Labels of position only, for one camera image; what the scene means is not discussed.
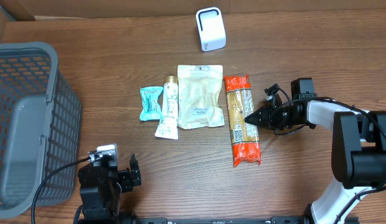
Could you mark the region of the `San Remo spaghetti packet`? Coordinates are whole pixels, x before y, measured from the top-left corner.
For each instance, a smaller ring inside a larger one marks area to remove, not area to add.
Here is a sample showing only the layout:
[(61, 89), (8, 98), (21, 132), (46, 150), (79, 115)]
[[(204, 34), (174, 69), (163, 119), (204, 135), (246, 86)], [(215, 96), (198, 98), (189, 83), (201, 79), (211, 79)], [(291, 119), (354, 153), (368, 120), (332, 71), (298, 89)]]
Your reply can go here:
[(245, 118), (253, 113), (249, 76), (224, 76), (228, 119), (232, 141), (233, 166), (241, 162), (261, 162), (258, 129)]

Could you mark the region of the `white Pantene tube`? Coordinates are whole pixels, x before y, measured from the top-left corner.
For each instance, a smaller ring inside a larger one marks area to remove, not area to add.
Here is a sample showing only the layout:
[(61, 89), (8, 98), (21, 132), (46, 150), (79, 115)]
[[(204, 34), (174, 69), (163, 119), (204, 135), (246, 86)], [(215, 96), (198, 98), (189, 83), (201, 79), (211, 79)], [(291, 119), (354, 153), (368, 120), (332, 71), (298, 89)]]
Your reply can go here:
[(157, 138), (178, 140), (178, 79), (167, 76), (163, 86), (162, 119), (159, 121), (155, 136)]

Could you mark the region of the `teal snack packet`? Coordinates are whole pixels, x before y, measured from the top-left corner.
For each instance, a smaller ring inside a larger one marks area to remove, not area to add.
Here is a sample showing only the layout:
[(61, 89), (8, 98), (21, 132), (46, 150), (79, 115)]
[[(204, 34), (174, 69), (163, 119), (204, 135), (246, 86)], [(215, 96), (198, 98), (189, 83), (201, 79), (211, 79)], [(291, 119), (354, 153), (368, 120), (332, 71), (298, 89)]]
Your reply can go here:
[(159, 97), (163, 91), (162, 86), (147, 86), (140, 88), (143, 110), (139, 116), (141, 121), (163, 119)]

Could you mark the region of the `translucent beige pouch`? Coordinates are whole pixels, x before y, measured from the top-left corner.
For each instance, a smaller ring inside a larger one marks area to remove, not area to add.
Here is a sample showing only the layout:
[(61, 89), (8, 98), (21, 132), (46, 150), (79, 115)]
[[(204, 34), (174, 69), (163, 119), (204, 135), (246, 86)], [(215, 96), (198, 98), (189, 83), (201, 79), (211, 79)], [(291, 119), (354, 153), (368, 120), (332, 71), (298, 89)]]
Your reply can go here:
[(215, 128), (225, 124), (219, 107), (223, 66), (179, 65), (178, 126), (182, 129)]

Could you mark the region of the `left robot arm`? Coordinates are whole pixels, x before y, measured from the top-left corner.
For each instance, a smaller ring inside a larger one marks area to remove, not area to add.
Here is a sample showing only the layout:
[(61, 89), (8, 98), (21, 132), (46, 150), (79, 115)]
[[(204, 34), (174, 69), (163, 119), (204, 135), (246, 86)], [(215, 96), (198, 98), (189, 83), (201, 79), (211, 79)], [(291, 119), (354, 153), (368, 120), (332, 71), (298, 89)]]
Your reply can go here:
[(121, 194), (141, 185), (141, 173), (135, 156), (131, 156), (129, 167), (125, 170), (118, 169), (114, 152), (95, 152), (89, 155), (88, 160), (90, 163), (78, 171), (82, 204), (77, 208), (73, 222), (140, 223), (134, 212), (120, 210)]

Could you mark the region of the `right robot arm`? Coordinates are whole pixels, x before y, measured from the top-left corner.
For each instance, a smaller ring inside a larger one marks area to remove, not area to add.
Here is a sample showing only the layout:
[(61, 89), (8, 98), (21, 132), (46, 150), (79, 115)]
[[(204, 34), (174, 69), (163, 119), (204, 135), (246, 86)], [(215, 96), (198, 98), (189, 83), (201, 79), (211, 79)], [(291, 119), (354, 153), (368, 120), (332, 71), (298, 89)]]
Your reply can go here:
[(323, 194), (310, 203), (304, 214), (276, 216), (272, 223), (358, 223), (349, 213), (365, 196), (386, 190), (386, 111), (361, 110), (355, 106), (319, 97), (312, 78), (291, 82), (291, 96), (283, 103), (274, 84), (265, 89), (267, 104), (245, 122), (284, 135), (286, 128), (332, 132), (333, 178)]

